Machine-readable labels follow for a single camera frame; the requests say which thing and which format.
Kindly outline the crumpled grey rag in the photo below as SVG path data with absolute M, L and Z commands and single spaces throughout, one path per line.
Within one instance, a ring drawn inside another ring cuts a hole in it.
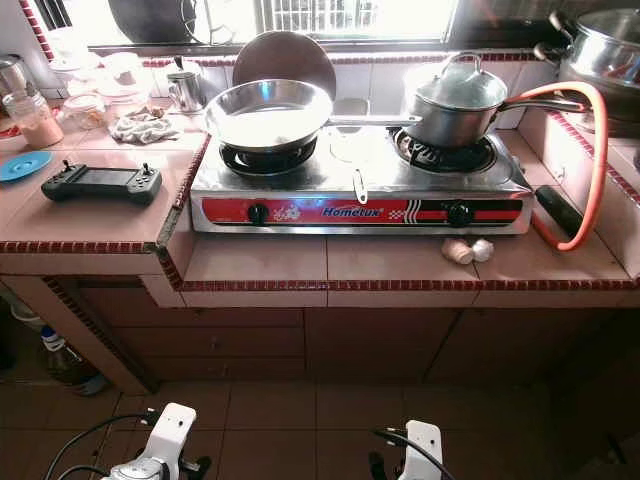
M 115 120 L 108 133 L 118 143 L 125 145 L 154 145 L 165 140 L 177 140 L 182 134 L 166 113 L 159 108 L 141 108 L 123 114 Z

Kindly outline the steel saucepan with glass lid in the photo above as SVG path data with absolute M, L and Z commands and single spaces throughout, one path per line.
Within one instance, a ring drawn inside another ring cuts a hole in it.
M 462 51 L 438 64 L 404 73 L 402 113 L 420 122 L 404 128 L 413 140 L 438 148 L 462 148 L 483 140 L 498 113 L 516 108 L 545 108 L 586 113 L 585 102 L 552 99 L 511 100 L 506 82 L 481 68 L 479 52 Z

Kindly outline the round brown board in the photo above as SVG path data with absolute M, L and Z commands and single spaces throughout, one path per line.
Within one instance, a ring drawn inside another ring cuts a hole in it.
M 300 33 L 264 32 L 238 51 L 230 70 L 230 86 L 265 79 L 315 84 L 337 99 L 337 73 L 328 52 Z

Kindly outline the blue plate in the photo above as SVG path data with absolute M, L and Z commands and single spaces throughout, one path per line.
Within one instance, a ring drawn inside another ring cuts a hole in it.
M 52 160 L 52 152 L 32 151 L 19 154 L 3 161 L 0 168 L 0 182 L 13 182 L 29 174 L 40 172 Z

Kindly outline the white plastic container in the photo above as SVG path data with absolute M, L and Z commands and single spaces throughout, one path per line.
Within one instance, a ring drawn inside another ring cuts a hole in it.
M 114 52 L 101 58 L 105 76 L 120 90 L 140 90 L 145 82 L 145 68 L 134 52 Z

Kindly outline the dark stone pestle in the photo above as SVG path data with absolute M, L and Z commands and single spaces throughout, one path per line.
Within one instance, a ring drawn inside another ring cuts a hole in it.
M 534 193 L 536 200 L 562 232 L 570 239 L 576 237 L 582 225 L 581 212 L 552 186 L 539 186 L 535 188 Z

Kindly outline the dark round wok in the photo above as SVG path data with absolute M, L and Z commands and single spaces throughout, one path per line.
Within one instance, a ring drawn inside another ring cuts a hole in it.
M 188 44 L 195 0 L 108 0 L 119 31 L 132 44 Z

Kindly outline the steel red gas stove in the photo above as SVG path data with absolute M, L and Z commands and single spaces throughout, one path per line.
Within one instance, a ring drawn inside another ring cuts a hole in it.
M 189 191 L 193 230 L 311 236 L 520 236 L 534 193 L 495 134 L 439 148 L 398 128 L 328 128 L 294 154 L 221 146 Z

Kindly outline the steel canister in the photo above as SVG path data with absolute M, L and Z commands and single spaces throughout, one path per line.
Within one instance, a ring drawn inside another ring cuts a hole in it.
M 0 58 L 0 84 L 6 93 L 19 97 L 32 96 L 26 64 L 19 55 L 5 54 Z

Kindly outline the steel frying pan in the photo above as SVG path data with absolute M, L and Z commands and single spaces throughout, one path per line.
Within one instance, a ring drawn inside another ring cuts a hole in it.
M 223 145 L 271 154 L 307 145 L 325 127 L 410 127 L 415 115 L 338 115 L 332 96 L 297 79 L 259 79 L 230 87 L 209 104 Z

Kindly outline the pinkish plastic jar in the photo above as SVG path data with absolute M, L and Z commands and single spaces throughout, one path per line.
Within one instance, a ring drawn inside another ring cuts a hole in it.
M 63 128 L 41 93 L 6 93 L 3 106 L 32 150 L 41 150 L 64 140 Z

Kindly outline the black handheld controller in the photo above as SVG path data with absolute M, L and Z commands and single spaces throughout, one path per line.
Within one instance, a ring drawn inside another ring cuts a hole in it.
M 41 191 L 55 202 L 84 196 L 119 198 L 146 206 L 155 200 L 161 184 L 163 174 L 146 163 L 136 170 L 64 163 L 61 172 L 41 184 Z

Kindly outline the large steel steamer pot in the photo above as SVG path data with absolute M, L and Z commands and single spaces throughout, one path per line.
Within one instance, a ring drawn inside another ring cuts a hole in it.
M 640 96 L 640 6 L 599 10 L 549 22 L 567 38 L 566 47 L 535 45 L 536 59 L 558 67 L 562 81 L 584 81 L 614 96 Z

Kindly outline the window with iron grille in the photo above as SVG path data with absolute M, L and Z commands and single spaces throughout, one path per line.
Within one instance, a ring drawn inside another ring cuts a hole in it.
M 269 31 L 320 42 L 438 42 L 460 0 L 195 0 L 188 44 L 132 44 L 116 27 L 108 0 L 33 0 L 50 29 L 72 28 L 91 47 L 244 44 Z

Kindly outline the white garlic bulb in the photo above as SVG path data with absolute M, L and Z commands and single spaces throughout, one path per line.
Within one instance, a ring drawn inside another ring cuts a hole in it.
M 492 259 L 497 247 L 489 239 L 475 239 L 468 250 L 471 252 L 472 262 L 486 262 Z

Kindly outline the steel lidded mug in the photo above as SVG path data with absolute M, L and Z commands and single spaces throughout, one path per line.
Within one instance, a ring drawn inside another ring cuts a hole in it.
M 174 70 L 166 73 L 169 95 L 180 113 L 200 113 L 209 104 L 204 73 L 198 67 L 187 67 L 183 58 L 175 56 Z

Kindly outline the plastic bottle with blue cap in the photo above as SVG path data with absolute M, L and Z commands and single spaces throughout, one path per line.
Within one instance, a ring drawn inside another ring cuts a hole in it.
M 55 332 L 33 312 L 12 311 L 19 321 L 37 330 L 40 335 L 42 366 L 52 379 L 72 390 L 77 396 L 96 396 L 109 387 L 109 381 L 67 342 L 67 338 Z

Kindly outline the clear plastic food container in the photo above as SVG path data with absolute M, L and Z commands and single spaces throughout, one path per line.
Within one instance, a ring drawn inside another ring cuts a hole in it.
M 59 108 L 58 120 L 64 131 L 93 131 L 111 124 L 106 102 L 96 93 L 69 97 Z

